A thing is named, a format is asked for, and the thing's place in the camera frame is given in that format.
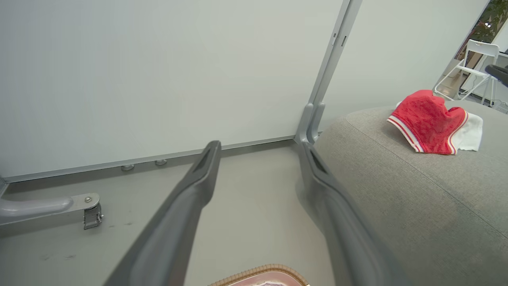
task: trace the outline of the gray fabric cushion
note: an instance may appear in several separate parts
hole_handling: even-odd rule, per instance
[[[375,108],[337,119],[315,147],[415,285],[508,285],[508,116],[484,119],[478,152],[416,153]]]

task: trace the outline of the metal post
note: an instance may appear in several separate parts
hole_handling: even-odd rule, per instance
[[[318,137],[318,127],[325,110],[323,98],[330,84],[339,58],[346,45],[362,0],[344,0],[335,22],[330,42],[325,52],[323,62],[314,83],[309,103],[305,106],[296,132],[295,141],[307,141],[314,144]]]

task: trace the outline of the red cloth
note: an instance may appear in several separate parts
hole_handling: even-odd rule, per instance
[[[402,132],[417,152],[455,155],[458,146],[452,138],[467,119],[464,109],[447,110],[443,98],[434,96],[431,90],[421,90],[406,97],[388,122]]]

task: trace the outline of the white folding chair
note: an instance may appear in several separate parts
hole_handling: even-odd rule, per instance
[[[494,100],[494,97],[495,97],[495,82],[496,82],[496,79],[491,76],[490,74],[487,74],[487,73],[484,73],[484,72],[481,72],[481,71],[477,71],[477,70],[474,70],[474,69],[470,69],[470,68],[466,68],[466,60],[467,60],[467,56],[469,54],[469,51],[473,51],[473,52],[477,52],[477,53],[481,53],[481,54],[484,54],[484,55],[487,55],[487,56],[492,56],[494,57],[494,62],[493,64],[495,65],[496,64],[496,61],[497,61],[497,57],[499,56],[499,46],[498,45],[494,45],[494,44],[487,44],[487,43],[482,43],[482,42],[477,42],[477,41],[474,41],[474,40],[469,40],[467,42],[467,49],[466,49],[466,55],[464,57],[463,60],[461,60],[459,62],[459,64],[457,64],[455,66],[455,68],[453,68],[437,85],[436,87],[434,88],[434,92],[437,93],[437,94],[440,94],[450,100],[454,100],[453,98],[447,96],[446,94],[443,94],[442,92],[438,91],[437,90],[437,87],[439,85],[441,85],[443,83],[443,81],[450,75],[452,74],[452,72],[455,70],[455,69],[459,69],[460,70],[460,76],[462,77],[462,73],[463,72],[468,72],[470,73],[471,75],[475,75],[475,76],[479,76],[482,78],[482,80],[477,84],[477,85],[474,85],[473,84],[473,87],[467,91],[464,91],[462,93],[457,93],[457,97],[460,99],[460,100],[464,100],[466,97],[468,97],[471,93],[473,93],[473,91],[478,88],[479,86],[481,86],[482,84],[484,83],[487,83],[485,85],[485,91],[483,93],[483,98],[482,98],[482,104],[483,102],[485,101],[485,94],[487,93],[487,87],[488,87],[488,80],[491,81],[492,83],[492,98],[491,98],[491,102],[493,102]]]

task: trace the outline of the white panel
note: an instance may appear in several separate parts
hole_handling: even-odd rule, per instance
[[[337,116],[433,89],[487,0],[363,0],[330,82],[320,130]]]
[[[0,175],[294,135],[341,1],[0,3]]]

